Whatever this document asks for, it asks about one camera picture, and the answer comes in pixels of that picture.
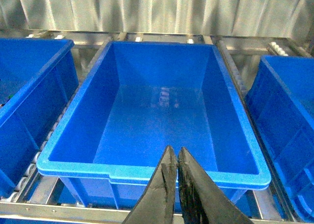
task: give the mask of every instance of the plastic crate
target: plastic crate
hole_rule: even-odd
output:
[[[215,46],[112,42],[37,166],[41,174],[61,177],[84,205],[132,208],[167,145],[176,153],[187,147],[234,202],[270,183]]]
[[[2,197],[16,187],[78,86],[72,46],[70,40],[0,39]]]
[[[298,215],[314,222],[314,59],[263,56],[246,101]]]

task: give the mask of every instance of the metal frame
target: metal frame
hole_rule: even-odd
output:
[[[83,81],[90,71],[102,50],[110,40],[115,41],[137,41],[137,42],[179,42],[179,43],[199,43],[215,44],[223,56],[225,64],[237,87],[243,105],[246,108],[243,96],[246,88],[239,72],[231,57],[231,54],[242,55],[264,55],[277,54],[269,46],[271,42],[276,42],[288,55],[310,56],[302,47],[289,38],[269,38],[269,37],[232,37],[232,36],[203,36],[195,34],[165,34],[165,33],[126,33],[126,32],[85,32],[85,31],[65,31],[65,30],[0,30],[0,37],[33,37],[33,38],[66,38],[72,39],[75,43],[72,49],[76,68],[80,73],[80,81]],[[288,224],[298,221],[287,195],[282,187],[267,151],[255,130],[261,149],[272,173],[272,183],[265,191],[247,192],[248,200],[252,210],[256,210],[256,219],[252,219],[257,224]],[[33,194],[31,190],[35,183],[38,183]],[[121,223],[129,213],[128,210],[103,209],[96,207],[83,207],[81,204],[57,204],[63,183],[57,177],[41,176],[37,169],[28,174],[24,185],[20,188],[11,201],[0,200],[0,218],[30,219],[59,222],[76,223]],[[285,220],[275,208],[273,195],[276,195],[280,205],[286,215]],[[175,224],[183,224],[180,214],[174,215]]]

